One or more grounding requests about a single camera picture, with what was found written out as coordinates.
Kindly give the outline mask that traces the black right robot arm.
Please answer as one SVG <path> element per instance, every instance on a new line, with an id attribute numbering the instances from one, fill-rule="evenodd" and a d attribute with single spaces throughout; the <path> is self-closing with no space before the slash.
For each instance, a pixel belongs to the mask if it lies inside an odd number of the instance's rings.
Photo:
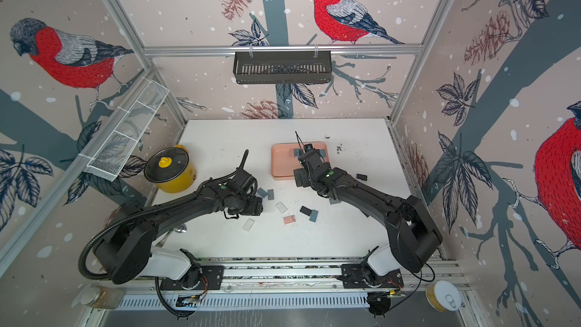
<path id="1" fill-rule="evenodd" d="M 318 196 L 346 202 L 374 218 L 387 231 L 395 261 L 411 273 L 421 272 L 440 247 L 443 236 L 422 201 L 410 195 L 400 198 L 373 189 L 345 170 L 324 161 L 312 144 L 303 146 L 300 169 L 294 171 L 298 187 L 309 187 Z"/>

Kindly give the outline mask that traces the pink plastic storage tray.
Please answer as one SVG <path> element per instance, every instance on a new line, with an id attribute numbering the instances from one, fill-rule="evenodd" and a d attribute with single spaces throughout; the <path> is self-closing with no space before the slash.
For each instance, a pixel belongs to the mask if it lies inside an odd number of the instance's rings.
<path id="1" fill-rule="evenodd" d="M 316 149 L 324 149 L 325 161 L 329 162 L 328 147 L 325 142 L 311 143 Z M 294 157 L 295 148 L 303 151 L 303 145 L 297 143 L 280 143 L 271 149 L 271 175 L 274 180 L 294 180 L 294 170 L 301 168 L 298 157 Z"/>

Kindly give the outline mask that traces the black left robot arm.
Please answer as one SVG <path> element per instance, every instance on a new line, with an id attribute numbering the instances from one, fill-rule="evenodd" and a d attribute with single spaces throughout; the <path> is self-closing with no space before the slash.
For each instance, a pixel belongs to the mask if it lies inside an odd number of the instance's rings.
<path id="1" fill-rule="evenodd" d="M 258 182 L 245 170 L 200 184 L 190 195 L 142 208 L 128 201 L 113 220 L 83 248 L 78 270 L 86 279 L 124 284 L 142 274 L 154 260 L 154 241 L 195 218 L 222 212 L 227 219 L 259 216 Z"/>

